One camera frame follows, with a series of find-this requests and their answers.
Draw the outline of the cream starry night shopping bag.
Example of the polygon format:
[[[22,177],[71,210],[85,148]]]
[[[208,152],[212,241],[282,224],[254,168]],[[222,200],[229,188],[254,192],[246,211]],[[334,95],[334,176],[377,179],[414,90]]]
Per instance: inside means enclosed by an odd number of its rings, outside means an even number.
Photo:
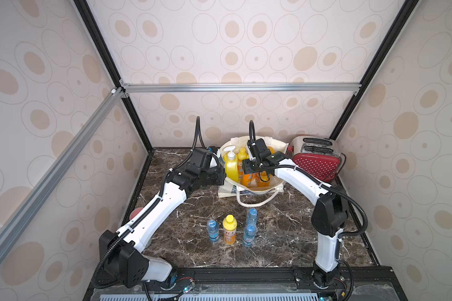
[[[239,179],[227,177],[223,185],[218,188],[219,198],[235,197],[238,204],[246,208],[257,208],[264,206],[284,191],[284,181],[276,176],[268,176],[266,173],[244,174],[242,169],[242,159],[249,157],[247,150],[247,136],[235,137],[226,142],[220,149],[223,160],[227,159],[227,154],[234,151],[238,159]],[[246,196],[260,196],[265,200],[259,203],[245,203]]]

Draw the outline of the yellow cap juice bottle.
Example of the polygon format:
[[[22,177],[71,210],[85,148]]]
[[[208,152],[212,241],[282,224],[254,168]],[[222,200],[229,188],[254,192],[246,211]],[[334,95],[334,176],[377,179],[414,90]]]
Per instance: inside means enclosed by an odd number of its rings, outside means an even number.
[[[223,239],[232,245],[236,242],[237,220],[232,214],[228,214],[223,219]]]
[[[247,188],[250,188],[255,183],[256,178],[257,178],[257,173],[252,173],[252,174],[243,173],[242,179],[241,179],[241,184]]]
[[[248,159],[248,158],[249,158],[249,155],[247,153],[246,148],[241,147],[239,150],[239,153],[237,154],[237,159],[238,159],[237,167],[239,170],[239,182],[240,183],[242,182],[242,178],[244,175],[243,160]]]

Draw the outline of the orange dish soap pump bottle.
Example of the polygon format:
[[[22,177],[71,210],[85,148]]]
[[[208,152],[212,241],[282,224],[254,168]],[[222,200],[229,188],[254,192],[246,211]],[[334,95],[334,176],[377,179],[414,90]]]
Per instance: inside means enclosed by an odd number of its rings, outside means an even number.
[[[262,171],[257,173],[256,175],[256,185],[257,187],[268,187],[270,185],[271,178],[270,175],[266,171]]]

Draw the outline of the yellow dish soap pump bottle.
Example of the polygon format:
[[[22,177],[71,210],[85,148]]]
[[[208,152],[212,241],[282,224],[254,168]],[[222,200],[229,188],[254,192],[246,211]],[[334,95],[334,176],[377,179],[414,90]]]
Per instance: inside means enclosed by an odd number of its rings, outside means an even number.
[[[224,148],[225,154],[223,155],[223,160],[225,163],[225,173],[229,179],[233,182],[238,183],[239,181],[239,168],[238,168],[238,158],[235,153],[236,147],[230,145]]]

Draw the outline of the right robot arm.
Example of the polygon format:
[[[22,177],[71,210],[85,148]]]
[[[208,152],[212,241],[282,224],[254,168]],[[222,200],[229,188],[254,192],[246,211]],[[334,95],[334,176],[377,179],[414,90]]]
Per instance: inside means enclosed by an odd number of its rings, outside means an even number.
[[[349,197],[342,186],[332,187],[296,165],[282,152],[272,153],[263,139],[256,137],[254,122],[249,122],[247,141],[249,159],[243,161],[245,174],[266,174],[284,180],[311,201],[314,211],[311,224],[318,233],[318,244],[312,279],[319,288],[329,287],[340,275],[340,245],[343,237],[357,237],[366,232],[368,217],[361,206]],[[346,232],[349,206],[362,216],[361,227]]]

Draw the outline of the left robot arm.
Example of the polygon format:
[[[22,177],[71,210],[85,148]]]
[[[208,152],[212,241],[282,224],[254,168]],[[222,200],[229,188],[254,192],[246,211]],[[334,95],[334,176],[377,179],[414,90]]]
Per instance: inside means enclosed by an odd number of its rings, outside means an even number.
[[[194,191],[224,184],[226,173],[220,151],[216,147],[197,146],[200,142],[197,120],[189,155],[167,170],[153,199],[116,232],[107,230],[100,236],[100,260],[92,276],[94,288],[114,285],[131,288],[147,281],[173,285],[177,273],[172,264],[162,258],[147,257],[143,252],[157,229]]]

